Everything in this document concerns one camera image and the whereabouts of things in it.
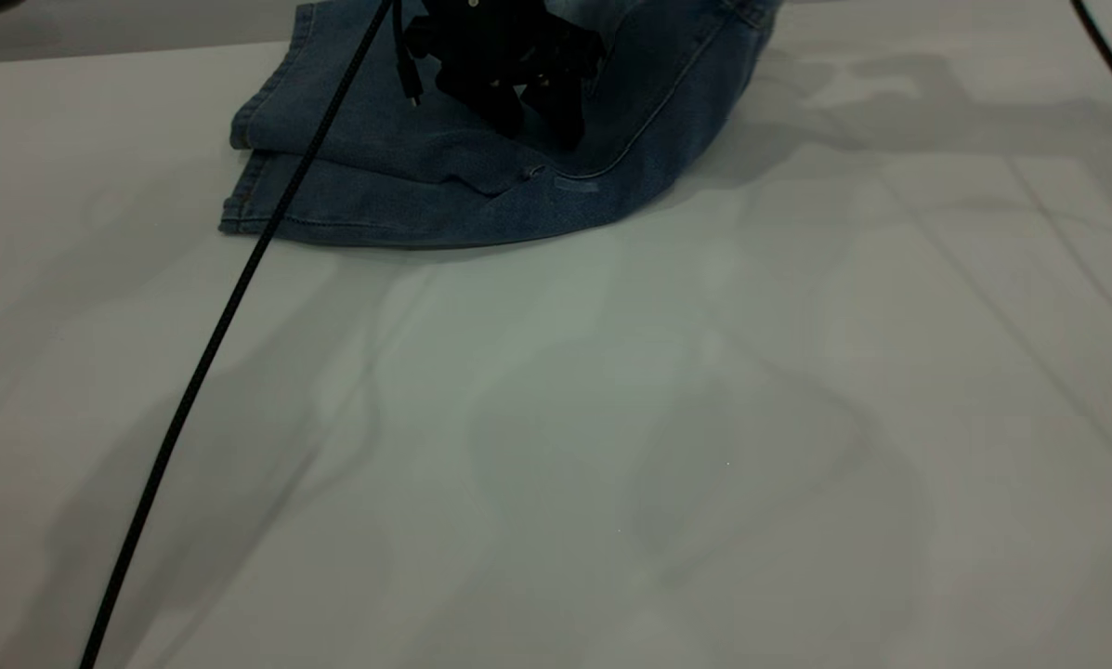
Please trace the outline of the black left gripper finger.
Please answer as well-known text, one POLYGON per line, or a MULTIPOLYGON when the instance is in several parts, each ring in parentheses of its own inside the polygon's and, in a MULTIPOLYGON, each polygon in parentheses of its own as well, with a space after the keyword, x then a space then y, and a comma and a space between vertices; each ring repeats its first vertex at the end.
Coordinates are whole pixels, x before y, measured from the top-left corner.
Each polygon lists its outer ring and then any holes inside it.
POLYGON ((530 109, 550 128, 560 149, 573 150, 585 133, 580 79, 542 79, 530 84, 530 109))
POLYGON ((504 137, 514 138, 522 131, 522 102, 515 89, 502 80, 471 82, 464 92, 464 103, 504 137))

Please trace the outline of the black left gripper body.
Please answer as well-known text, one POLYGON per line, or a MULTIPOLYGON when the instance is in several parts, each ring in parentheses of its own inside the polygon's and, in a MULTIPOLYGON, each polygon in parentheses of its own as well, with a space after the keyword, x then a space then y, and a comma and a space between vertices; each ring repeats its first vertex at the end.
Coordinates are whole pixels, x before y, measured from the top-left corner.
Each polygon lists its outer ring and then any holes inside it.
POLYGON ((507 97, 565 103, 604 57, 600 34, 548 11, 543 1, 425 1, 404 27, 416 59, 439 62, 437 88, 466 104, 507 97))

